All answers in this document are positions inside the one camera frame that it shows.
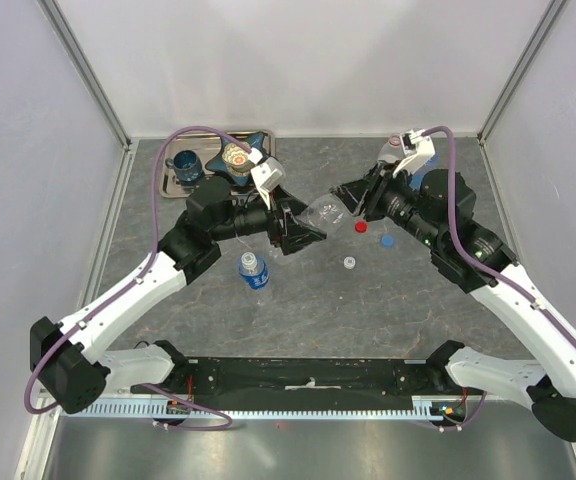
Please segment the white QR bottle cap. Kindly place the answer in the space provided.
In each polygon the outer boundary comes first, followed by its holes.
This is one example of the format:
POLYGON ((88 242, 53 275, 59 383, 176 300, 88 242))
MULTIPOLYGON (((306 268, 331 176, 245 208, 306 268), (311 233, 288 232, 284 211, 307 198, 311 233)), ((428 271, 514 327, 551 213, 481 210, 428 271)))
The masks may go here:
POLYGON ((353 269, 356 265, 356 260, 352 256, 347 256, 343 260, 343 265, 347 269, 353 269))

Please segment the clear small bottle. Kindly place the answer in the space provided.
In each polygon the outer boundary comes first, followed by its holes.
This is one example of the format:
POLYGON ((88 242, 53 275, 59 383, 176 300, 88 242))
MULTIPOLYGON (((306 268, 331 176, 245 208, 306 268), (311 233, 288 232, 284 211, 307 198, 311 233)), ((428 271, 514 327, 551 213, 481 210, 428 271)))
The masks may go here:
POLYGON ((310 203, 306 210, 301 210, 300 212, 292 210, 292 213, 300 221, 324 231, 327 234, 327 239, 313 243, 292 255, 282 255, 278 249, 269 246, 266 250, 267 257, 280 265, 287 264, 310 246, 322 244, 325 241, 336 237, 341 227, 345 226, 351 220, 351 214, 349 211, 344 207, 341 201, 332 194, 320 196, 310 203))

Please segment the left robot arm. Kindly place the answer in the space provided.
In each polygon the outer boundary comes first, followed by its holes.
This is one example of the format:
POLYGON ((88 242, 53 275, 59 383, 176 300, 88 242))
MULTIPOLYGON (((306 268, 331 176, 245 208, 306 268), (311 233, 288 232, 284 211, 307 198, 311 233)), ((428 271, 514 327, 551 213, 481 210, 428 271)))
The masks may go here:
POLYGON ((43 317, 32 325, 31 380, 69 414, 104 393, 137 385, 179 392, 187 382, 187 361, 169 342, 116 351, 111 344, 155 305, 204 274, 220 258, 222 240, 265 233, 285 255, 325 240, 325 232, 300 221, 306 208, 282 188, 268 202, 260 197, 241 202, 226 179, 201 180, 174 227, 131 273, 61 321, 43 317))

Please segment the blue bottle cap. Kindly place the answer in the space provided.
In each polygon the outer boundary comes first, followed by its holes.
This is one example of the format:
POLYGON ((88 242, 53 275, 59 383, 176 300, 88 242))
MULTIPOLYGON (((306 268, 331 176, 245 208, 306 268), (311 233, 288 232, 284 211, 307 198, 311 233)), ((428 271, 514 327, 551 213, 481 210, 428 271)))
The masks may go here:
POLYGON ((395 244, 395 240, 392 236, 390 235, 384 235, 381 238, 381 245, 385 248, 392 248, 395 244))

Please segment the white blue-print bottle cap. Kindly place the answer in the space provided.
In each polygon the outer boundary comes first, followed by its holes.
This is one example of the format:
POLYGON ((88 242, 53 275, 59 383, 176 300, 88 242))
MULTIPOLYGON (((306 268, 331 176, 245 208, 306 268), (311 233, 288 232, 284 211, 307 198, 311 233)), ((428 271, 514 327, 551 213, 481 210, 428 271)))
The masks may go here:
POLYGON ((253 252, 245 252, 240 258, 241 266, 249 271, 253 271, 258 266, 257 256, 253 252))

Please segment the blue label small bottle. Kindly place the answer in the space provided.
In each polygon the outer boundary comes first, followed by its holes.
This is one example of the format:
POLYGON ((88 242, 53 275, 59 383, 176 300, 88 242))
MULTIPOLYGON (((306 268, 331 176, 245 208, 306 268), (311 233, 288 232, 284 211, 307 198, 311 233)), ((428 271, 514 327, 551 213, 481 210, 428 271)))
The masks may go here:
POLYGON ((238 262, 238 273, 247 283, 247 285, 253 290, 261 290, 267 286, 269 281, 269 272, 266 262, 259 256, 256 255, 258 259, 258 266, 255 270, 249 271, 241 266, 239 259, 238 262))

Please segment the red label water bottle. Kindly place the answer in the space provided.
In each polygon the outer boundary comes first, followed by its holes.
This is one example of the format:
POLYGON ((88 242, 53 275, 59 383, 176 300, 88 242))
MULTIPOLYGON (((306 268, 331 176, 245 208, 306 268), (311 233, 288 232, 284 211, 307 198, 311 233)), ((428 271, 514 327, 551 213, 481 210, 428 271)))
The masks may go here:
POLYGON ((377 161, 386 165, 396 165, 402 159, 402 144, 398 134, 392 134, 381 147, 377 161))

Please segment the blue cap water bottle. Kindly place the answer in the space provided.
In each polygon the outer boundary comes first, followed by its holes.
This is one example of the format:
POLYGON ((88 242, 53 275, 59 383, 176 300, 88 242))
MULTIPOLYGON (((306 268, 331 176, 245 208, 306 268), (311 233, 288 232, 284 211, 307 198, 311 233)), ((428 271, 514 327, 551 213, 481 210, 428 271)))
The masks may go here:
POLYGON ((421 187, 423 178, 425 177, 425 175, 436 169, 439 166, 439 156, 437 154, 435 154, 432 158, 430 158, 427 162, 424 163, 424 165, 417 170, 413 175, 412 178, 410 180, 409 186, 413 189, 418 191, 421 187))

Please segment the red bottle cap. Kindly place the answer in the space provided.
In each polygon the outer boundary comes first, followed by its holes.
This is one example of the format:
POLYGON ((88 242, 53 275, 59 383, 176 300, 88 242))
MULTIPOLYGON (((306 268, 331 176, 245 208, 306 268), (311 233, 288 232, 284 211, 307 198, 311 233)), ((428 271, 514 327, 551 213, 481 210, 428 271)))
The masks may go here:
POLYGON ((364 221, 358 221, 355 224, 354 229, 357 233, 365 233, 368 229, 368 224, 364 221))

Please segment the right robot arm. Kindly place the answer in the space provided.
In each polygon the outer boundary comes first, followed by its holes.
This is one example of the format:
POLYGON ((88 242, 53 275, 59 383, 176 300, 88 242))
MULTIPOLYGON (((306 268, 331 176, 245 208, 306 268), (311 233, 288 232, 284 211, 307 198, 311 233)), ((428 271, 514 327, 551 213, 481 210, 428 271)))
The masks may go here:
POLYGON ((390 219, 427 247, 438 273, 492 312, 532 356, 504 360, 447 341, 427 360, 428 386, 497 395, 576 442, 576 331, 541 297, 510 247, 474 219, 476 194, 463 177, 434 169, 413 189, 405 174, 376 165, 331 192, 353 215, 390 219))

